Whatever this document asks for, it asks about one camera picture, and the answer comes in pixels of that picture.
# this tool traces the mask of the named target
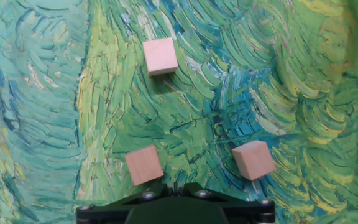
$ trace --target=green painted surface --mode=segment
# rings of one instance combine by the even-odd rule
[[[162,37],[179,69],[150,79]],[[255,139],[277,171],[250,182],[231,149]],[[0,223],[146,188],[124,156],[150,144],[161,181],[358,223],[358,1],[0,1]]]

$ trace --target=impasto paint texture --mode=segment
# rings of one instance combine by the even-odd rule
[[[179,68],[149,78],[164,37]],[[256,139],[277,171],[251,182],[231,149]],[[358,223],[358,0],[0,0],[0,223],[145,189],[124,157],[151,144],[164,182]]]

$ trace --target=screw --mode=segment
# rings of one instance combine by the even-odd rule
[[[208,197],[211,194],[209,190],[199,190],[196,192],[197,197],[205,198]]]
[[[269,199],[258,199],[258,202],[261,203],[262,205],[268,205],[270,204],[272,201]]]
[[[79,207],[80,210],[88,210],[90,208],[92,208],[92,205],[82,205]]]
[[[153,199],[155,197],[154,192],[143,192],[143,198],[145,199]]]

